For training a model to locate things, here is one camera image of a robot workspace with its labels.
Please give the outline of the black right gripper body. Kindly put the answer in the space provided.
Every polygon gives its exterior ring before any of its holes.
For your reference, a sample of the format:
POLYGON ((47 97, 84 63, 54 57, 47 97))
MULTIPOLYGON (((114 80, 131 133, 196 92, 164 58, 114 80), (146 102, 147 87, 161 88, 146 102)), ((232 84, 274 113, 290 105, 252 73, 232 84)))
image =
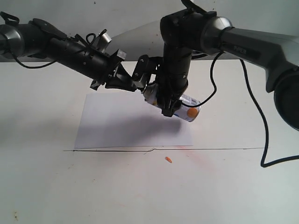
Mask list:
POLYGON ((186 47, 164 45, 163 61, 159 66, 156 82, 158 84, 158 105, 165 101, 178 100, 188 86, 192 50, 186 47))

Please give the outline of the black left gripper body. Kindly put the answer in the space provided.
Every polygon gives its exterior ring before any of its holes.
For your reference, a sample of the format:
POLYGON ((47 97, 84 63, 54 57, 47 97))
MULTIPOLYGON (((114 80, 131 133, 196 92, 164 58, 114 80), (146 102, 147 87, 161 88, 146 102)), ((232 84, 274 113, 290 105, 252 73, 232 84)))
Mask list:
POLYGON ((107 55, 97 51, 80 35, 75 35, 73 38, 51 38, 50 59, 89 77, 93 80, 90 88, 97 90, 98 86, 106 84, 109 74, 126 59, 126 53, 119 49, 107 55))

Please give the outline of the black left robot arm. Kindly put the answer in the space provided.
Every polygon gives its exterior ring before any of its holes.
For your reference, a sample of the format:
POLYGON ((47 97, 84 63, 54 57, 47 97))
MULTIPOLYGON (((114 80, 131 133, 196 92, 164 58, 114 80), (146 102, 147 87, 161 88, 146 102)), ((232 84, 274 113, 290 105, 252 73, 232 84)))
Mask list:
POLYGON ((135 92, 131 76, 121 62, 126 54, 120 49, 112 55, 97 50, 80 35, 68 37, 50 23, 33 19, 27 24, 7 22, 0 27, 0 54, 19 62, 20 57, 48 58, 92 79, 91 89, 135 92))

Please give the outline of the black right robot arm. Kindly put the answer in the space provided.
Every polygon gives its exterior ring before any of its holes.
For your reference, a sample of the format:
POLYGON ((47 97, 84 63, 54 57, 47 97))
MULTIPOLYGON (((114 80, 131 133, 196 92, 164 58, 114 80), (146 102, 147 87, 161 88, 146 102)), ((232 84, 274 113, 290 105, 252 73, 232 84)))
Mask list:
POLYGON ((157 101, 163 115, 170 117, 181 106, 192 52, 210 56, 225 52, 265 69, 265 89, 273 92, 277 112, 298 129, 298 37, 235 28, 215 11, 207 12, 189 0, 183 4, 184 10, 160 20, 164 53, 157 101))

